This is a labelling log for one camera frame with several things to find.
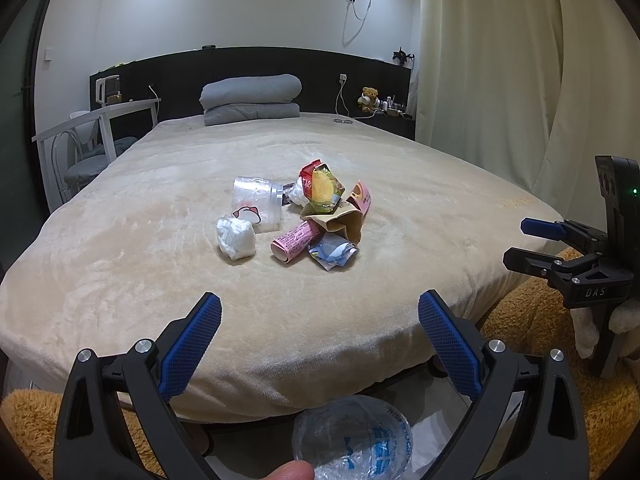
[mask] headboard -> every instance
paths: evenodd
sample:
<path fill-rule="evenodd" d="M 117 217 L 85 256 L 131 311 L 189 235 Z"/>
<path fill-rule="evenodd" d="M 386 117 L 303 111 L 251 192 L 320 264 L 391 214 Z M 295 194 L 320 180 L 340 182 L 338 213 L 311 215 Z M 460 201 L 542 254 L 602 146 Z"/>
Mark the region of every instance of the headboard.
<path fill-rule="evenodd" d="M 124 100 L 154 97 L 149 85 L 162 99 L 158 119 L 182 118 L 203 113 L 199 98 L 207 83 L 228 77 L 290 73 L 302 81 L 302 92 L 295 99 L 303 112 L 334 113 L 340 89 L 339 76 L 347 75 L 343 95 L 351 114 L 358 113 L 356 100 L 364 86 L 377 88 L 380 97 L 396 96 L 406 103 L 411 70 L 359 56 L 276 46 L 206 48 L 152 57 L 116 66 L 90 77 L 90 102 L 95 103 L 95 81 L 120 75 Z M 150 129 L 148 114 L 132 114 L 112 121 L 114 136 L 141 137 Z"/>

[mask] blue textured pad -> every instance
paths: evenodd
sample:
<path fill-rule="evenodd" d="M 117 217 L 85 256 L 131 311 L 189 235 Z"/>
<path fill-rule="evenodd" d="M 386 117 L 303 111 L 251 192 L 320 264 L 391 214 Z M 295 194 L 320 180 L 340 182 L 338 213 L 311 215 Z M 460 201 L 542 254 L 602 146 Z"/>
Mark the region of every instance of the blue textured pad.
<path fill-rule="evenodd" d="M 458 393 L 476 400 L 482 391 L 480 363 L 430 292 L 420 296 L 418 319 Z"/>
<path fill-rule="evenodd" d="M 526 235 L 547 240 L 562 240 L 566 236 L 566 231 L 560 224 L 534 218 L 525 218 L 520 224 L 520 230 Z"/>
<path fill-rule="evenodd" d="M 218 330 L 221 319 L 220 298 L 212 294 L 200 307 L 162 361 L 158 391 L 164 402 L 169 402 L 171 397 L 185 391 L 191 376 L 196 371 L 204 352 Z"/>

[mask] plastic container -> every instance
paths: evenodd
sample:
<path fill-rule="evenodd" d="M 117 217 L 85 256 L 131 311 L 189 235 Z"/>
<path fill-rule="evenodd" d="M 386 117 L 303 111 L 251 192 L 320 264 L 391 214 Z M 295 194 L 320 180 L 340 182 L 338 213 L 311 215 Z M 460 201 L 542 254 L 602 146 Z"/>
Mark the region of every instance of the plastic container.
<path fill-rule="evenodd" d="M 257 233 L 278 231 L 282 221 L 282 184 L 262 178 L 239 176 L 234 180 L 231 211 L 248 220 Z"/>
<path fill-rule="evenodd" d="M 411 427 L 384 400 L 351 396 L 306 410 L 295 421 L 293 455 L 316 480 L 396 480 L 411 459 Z"/>

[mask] silver bolt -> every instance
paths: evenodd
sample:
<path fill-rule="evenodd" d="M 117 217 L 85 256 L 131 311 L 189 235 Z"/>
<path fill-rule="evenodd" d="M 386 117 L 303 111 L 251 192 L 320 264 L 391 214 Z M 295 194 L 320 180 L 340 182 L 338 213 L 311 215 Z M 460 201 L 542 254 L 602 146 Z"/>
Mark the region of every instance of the silver bolt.
<path fill-rule="evenodd" d="M 549 352 L 549 355 L 551 355 L 551 358 L 554 361 L 562 361 L 564 359 L 562 350 L 558 350 L 557 348 L 554 348 L 551 352 Z"/>
<path fill-rule="evenodd" d="M 505 345 L 499 339 L 491 339 L 491 341 L 489 341 L 489 348 L 493 352 L 496 352 L 497 354 L 499 354 L 501 352 L 504 352 L 504 349 L 507 348 L 507 345 Z"/>
<path fill-rule="evenodd" d="M 84 350 L 81 350 L 78 352 L 78 361 L 80 361 L 81 363 L 84 363 L 85 361 L 88 361 L 91 358 L 92 352 L 91 350 L 89 350 L 88 348 L 85 348 Z"/>
<path fill-rule="evenodd" d="M 136 352 L 139 354 L 146 354 L 151 350 L 151 345 L 153 343 L 149 341 L 149 339 L 141 339 L 136 343 Z"/>

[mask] gloved hand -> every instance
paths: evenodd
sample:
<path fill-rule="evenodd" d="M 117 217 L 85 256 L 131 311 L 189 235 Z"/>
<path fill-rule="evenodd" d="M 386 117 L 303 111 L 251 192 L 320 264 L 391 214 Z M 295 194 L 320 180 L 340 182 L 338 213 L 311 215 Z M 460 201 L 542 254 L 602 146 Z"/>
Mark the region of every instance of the gloved hand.
<path fill-rule="evenodd" d="M 574 308 L 571 317 L 574 321 L 575 349 L 582 359 L 587 359 L 600 339 L 600 333 L 593 323 L 593 314 L 588 307 Z M 617 307 L 609 319 L 609 329 L 616 334 L 625 334 L 620 357 L 629 357 L 627 362 L 640 384 L 640 301 L 629 299 Z"/>

